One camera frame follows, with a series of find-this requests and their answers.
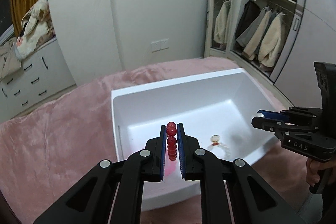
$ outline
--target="person's hand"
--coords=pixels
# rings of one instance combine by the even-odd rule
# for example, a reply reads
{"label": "person's hand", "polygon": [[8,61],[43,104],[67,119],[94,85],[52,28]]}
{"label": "person's hand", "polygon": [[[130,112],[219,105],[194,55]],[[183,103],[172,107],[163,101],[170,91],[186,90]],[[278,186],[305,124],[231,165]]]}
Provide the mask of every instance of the person's hand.
{"label": "person's hand", "polygon": [[318,183],[320,181],[320,176],[318,175],[317,172],[319,170],[324,170],[328,168],[333,169],[328,184],[334,183],[336,181],[336,157],[333,157],[331,160],[325,163],[321,163],[312,159],[307,159],[306,166],[307,166],[306,182],[310,186],[314,186],[315,183]]}

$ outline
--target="wall socket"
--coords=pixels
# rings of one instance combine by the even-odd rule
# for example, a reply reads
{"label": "wall socket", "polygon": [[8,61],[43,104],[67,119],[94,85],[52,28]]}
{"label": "wall socket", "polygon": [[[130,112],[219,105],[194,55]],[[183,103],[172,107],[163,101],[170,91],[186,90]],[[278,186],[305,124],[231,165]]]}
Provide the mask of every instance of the wall socket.
{"label": "wall socket", "polygon": [[169,48],[169,39],[163,39],[163,40],[151,42],[152,52],[165,50],[167,48]]}

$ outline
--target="white wall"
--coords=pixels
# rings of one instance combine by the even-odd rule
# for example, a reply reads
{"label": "white wall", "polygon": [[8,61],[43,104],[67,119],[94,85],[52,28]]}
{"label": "white wall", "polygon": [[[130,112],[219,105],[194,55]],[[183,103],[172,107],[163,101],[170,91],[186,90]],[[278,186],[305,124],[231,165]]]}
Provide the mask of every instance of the white wall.
{"label": "white wall", "polygon": [[49,0],[58,43],[77,85],[122,70],[110,0]]}
{"label": "white wall", "polygon": [[[111,0],[111,8],[126,69],[203,56],[207,0]],[[151,52],[167,38],[169,49]]]}

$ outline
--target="white box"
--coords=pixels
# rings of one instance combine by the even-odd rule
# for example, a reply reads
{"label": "white box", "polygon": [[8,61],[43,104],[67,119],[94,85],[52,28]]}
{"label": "white box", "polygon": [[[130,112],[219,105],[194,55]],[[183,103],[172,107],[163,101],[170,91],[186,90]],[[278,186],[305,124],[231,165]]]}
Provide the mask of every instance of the white box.
{"label": "white box", "polygon": [[[260,109],[275,111],[258,83],[244,70],[232,69],[169,79],[112,91],[112,120],[117,159],[126,160],[158,137],[162,124],[182,122],[185,134],[199,145],[212,147],[211,136],[230,150],[230,160],[248,164],[259,160],[277,138],[253,128],[252,116]],[[218,158],[226,153],[211,150]],[[179,157],[166,153],[165,176],[160,183],[145,182],[142,211],[164,207],[200,194],[198,181],[181,178]]]}

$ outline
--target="pink blanket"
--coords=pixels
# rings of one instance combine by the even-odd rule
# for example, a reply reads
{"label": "pink blanket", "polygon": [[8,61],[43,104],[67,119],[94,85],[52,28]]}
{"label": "pink blanket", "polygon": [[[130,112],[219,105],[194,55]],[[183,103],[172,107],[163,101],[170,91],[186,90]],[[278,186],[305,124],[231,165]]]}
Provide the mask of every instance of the pink blanket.
{"label": "pink blanket", "polygon": [[[232,61],[214,57],[148,65],[94,80],[1,124],[0,189],[8,204],[23,224],[30,224],[100,160],[116,161],[112,89],[233,68]],[[277,144],[253,168],[294,208],[307,197],[304,157]],[[200,208],[200,198],[194,197],[144,212],[142,223],[200,223]]]}

